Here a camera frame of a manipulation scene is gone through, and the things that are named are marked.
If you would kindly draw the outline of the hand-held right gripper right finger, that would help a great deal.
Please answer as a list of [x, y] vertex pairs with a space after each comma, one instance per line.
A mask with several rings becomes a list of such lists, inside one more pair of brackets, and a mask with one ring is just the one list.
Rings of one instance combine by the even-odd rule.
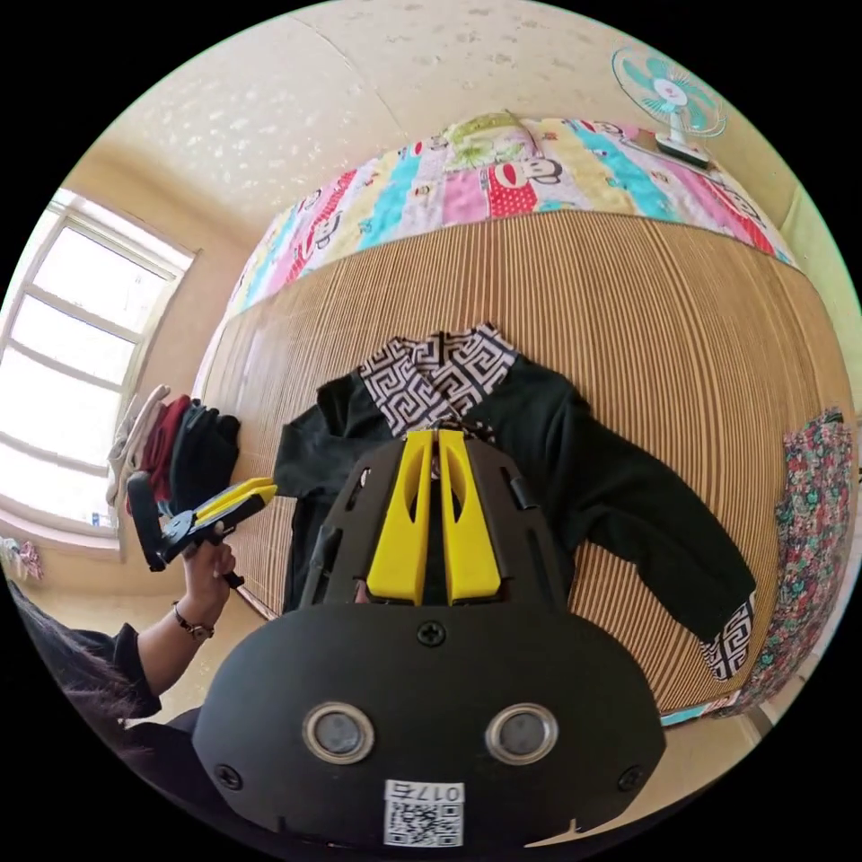
[[451, 605], [492, 599], [501, 586], [468, 442], [459, 431], [438, 432], [444, 564]]

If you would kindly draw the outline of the person's left hand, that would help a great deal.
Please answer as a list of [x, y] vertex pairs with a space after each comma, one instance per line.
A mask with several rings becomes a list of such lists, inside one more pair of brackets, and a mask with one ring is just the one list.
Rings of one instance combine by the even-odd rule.
[[226, 576], [234, 566], [233, 550], [225, 541], [187, 549], [182, 556], [185, 593], [178, 603], [187, 623], [209, 629], [216, 625], [230, 596]]

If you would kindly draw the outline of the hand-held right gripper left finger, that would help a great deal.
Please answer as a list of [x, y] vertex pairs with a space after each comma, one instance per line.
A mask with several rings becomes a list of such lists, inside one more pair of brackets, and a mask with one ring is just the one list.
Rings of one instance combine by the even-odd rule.
[[378, 542], [366, 578], [373, 598], [419, 605], [427, 564], [432, 456], [435, 432], [409, 433], [384, 510]]

